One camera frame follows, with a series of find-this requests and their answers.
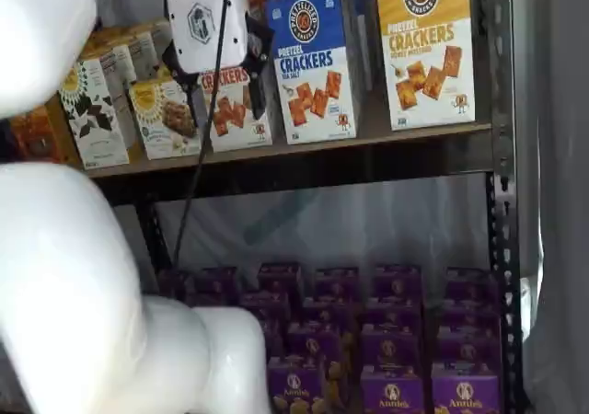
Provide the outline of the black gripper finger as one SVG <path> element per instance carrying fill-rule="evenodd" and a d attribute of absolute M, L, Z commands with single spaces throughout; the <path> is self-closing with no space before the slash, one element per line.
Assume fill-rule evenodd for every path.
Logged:
<path fill-rule="evenodd" d="M 266 109 L 266 98 L 262 84 L 262 74 L 267 66 L 272 43 L 272 29 L 265 26 L 249 13 L 245 15 L 248 47 L 242 68 L 249 77 L 248 91 L 250 110 L 255 120 L 259 120 Z"/>
<path fill-rule="evenodd" d="M 194 108 L 194 91 L 197 87 L 198 73 L 190 73 L 183 70 L 179 63 L 179 55 L 175 43 L 172 40 L 162 54 L 162 61 L 169 70 L 172 78 L 180 85 L 187 97 L 189 110 L 195 126 L 198 126 L 198 117 Z"/>

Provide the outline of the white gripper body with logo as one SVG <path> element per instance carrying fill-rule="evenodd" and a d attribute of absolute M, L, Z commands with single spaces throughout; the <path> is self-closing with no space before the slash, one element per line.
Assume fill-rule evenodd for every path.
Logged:
<path fill-rule="evenodd" d="M 240 65 L 248 49 L 248 0 L 167 0 L 179 68 L 187 74 Z"/>

